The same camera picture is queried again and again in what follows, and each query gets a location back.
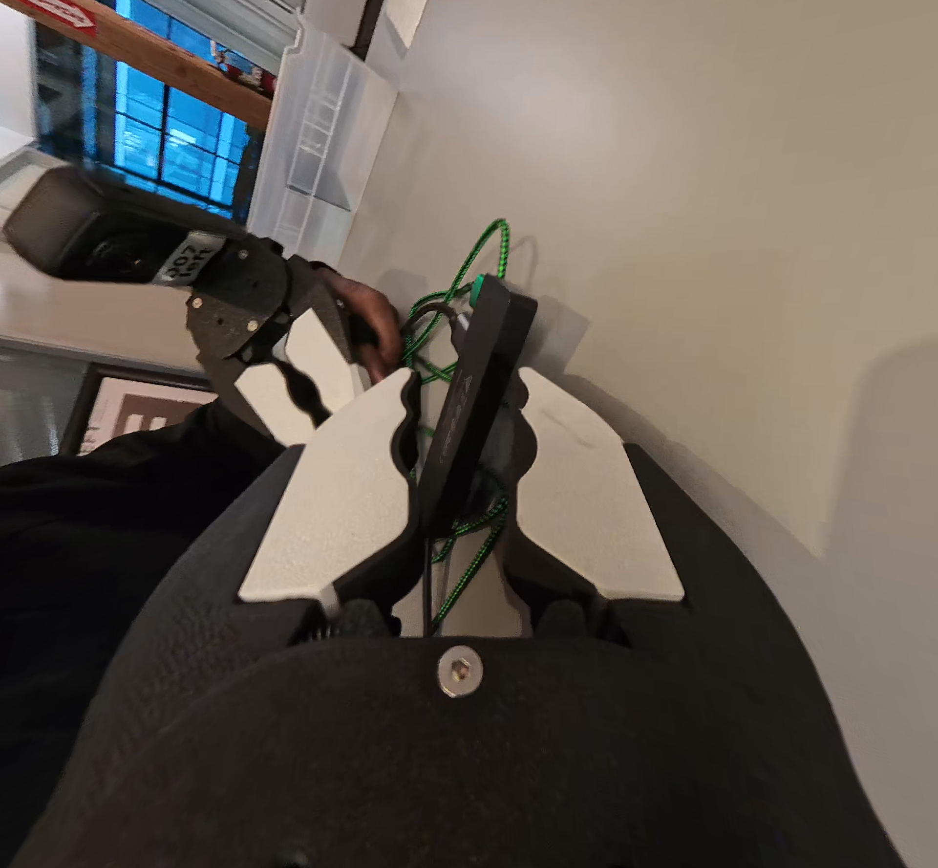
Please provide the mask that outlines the window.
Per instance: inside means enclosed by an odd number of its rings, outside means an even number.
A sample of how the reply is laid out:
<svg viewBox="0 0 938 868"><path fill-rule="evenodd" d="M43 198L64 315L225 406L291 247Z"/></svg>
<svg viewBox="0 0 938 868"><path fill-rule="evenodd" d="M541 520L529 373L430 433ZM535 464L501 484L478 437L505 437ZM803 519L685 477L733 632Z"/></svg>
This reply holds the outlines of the window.
<svg viewBox="0 0 938 868"><path fill-rule="evenodd" d="M262 131L45 25L33 30L41 151L246 223Z"/></svg>

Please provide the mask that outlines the grey desk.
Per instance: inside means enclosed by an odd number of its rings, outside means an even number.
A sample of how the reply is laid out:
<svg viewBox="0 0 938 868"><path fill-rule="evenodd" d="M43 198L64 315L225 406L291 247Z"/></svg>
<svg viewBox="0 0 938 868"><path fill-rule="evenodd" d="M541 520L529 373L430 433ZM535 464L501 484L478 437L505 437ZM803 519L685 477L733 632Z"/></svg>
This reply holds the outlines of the grey desk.
<svg viewBox="0 0 938 868"><path fill-rule="evenodd" d="M402 308L494 218L533 363L748 556L936 866L936 0L428 0L341 258Z"/></svg>

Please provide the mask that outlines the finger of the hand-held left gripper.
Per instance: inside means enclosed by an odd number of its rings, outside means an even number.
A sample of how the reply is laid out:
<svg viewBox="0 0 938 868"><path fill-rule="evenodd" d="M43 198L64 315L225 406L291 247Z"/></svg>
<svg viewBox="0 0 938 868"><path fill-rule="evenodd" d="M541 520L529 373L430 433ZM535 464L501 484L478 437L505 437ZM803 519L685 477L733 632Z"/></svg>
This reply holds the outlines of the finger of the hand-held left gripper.
<svg viewBox="0 0 938 868"><path fill-rule="evenodd" d="M316 388L324 410L334 415L369 388L369 375L347 359L319 314L310 309L296 319L285 337L285 361Z"/></svg>
<svg viewBox="0 0 938 868"><path fill-rule="evenodd" d="M332 416L314 379L286 361L247 366L235 387L272 438L285 448L308 444Z"/></svg>

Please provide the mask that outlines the clear plastic bin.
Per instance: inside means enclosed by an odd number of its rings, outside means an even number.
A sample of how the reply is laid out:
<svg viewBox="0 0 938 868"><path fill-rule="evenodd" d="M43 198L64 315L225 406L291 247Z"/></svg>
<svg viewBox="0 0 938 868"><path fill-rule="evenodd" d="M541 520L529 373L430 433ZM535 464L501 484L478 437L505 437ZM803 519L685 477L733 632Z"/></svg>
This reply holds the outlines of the clear plastic bin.
<svg viewBox="0 0 938 868"><path fill-rule="evenodd" d="M300 16L278 71L248 231L279 243L287 257L337 265L397 96Z"/></svg>

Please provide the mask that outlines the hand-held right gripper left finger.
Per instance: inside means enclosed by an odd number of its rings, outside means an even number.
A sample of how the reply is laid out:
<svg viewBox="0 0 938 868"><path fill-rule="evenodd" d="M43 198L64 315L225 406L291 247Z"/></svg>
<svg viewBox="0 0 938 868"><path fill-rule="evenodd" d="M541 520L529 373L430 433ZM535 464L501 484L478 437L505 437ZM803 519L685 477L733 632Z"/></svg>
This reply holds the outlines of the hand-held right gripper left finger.
<svg viewBox="0 0 938 868"><path fill-rule="evenodd" d="M386 619L417 585L419 376L403 368L319 426L299 453L237 597L306 602L329 619L353 601Z"/></svg>

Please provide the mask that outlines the wooden post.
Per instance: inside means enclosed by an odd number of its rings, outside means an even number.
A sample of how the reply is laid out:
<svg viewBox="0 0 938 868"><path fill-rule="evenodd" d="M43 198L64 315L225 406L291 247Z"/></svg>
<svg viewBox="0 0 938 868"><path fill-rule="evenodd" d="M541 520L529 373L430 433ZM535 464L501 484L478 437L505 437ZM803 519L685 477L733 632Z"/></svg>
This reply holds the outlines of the wooden post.
<svg viewBox="0 0 938 868"><path fill-rule="evenodd" d="M265 131L272 101L95 0L1 0L77 43Z"/></svg>

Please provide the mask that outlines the black USB hub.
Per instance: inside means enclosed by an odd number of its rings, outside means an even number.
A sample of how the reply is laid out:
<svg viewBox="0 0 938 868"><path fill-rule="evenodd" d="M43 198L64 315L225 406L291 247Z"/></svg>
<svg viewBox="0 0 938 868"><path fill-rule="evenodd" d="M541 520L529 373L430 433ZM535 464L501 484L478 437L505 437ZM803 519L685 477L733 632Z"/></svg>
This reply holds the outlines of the black USB hub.
<svg viewBox="0 0 938 868"><path fill-rule="evenodd" d="M421 530L450 534L536 315L534 299L485 275L417 483Z"/></svg>

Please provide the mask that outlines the person's left hand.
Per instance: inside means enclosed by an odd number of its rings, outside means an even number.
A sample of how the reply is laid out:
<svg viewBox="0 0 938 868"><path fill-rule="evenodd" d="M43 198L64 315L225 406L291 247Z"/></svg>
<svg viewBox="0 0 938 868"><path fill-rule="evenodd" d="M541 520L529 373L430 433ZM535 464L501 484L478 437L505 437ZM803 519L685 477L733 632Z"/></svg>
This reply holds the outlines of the person's left hand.
<svg viewBox="0 0 938 868"><path fill-rule="evenodd" d="M353 356L377 385L399 368L404 342L396 309L380 291L346 278L330 267L316 269L317 276L350 316Z"/></svg>

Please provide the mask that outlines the black framed poster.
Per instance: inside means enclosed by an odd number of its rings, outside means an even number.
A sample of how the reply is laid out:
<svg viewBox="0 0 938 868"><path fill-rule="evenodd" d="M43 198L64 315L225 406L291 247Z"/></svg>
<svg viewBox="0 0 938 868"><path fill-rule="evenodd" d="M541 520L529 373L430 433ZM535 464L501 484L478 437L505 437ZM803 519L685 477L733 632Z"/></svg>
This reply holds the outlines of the black framed poster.
<svg viewBox="0 0 938 868"><path fill-rule="evenodd" d="M86 455L116 437L177 425L216 399L200 377L170 371L89 365L58 453Z"/></svg>

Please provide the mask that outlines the person's black clothing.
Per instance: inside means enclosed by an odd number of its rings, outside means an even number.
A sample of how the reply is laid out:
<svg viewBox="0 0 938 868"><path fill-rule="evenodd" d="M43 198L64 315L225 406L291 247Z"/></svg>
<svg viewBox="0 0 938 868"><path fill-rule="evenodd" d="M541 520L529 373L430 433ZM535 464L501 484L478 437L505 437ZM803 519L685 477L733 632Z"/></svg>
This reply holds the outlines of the person's black clothing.
<svg viewBox="0 0 938 868"><path fill-rule="evenodd" d="M45 809L135 616L283 450L215 401L84 456L2 466L2 866Z"/></svg>

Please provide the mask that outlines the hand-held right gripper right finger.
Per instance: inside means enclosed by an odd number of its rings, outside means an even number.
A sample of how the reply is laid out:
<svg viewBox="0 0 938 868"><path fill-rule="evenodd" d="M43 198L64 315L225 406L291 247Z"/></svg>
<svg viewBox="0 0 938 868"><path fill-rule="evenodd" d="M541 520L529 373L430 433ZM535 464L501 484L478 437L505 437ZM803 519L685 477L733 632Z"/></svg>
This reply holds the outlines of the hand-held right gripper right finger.
<svg viewBox="0 0 938 868"><path fill-rule="evenodd" d="M530 622L561 603L587 623L612 622L618 604L681 605L685 587L615 429L526 366L510 411L506 582Z"/></svg>

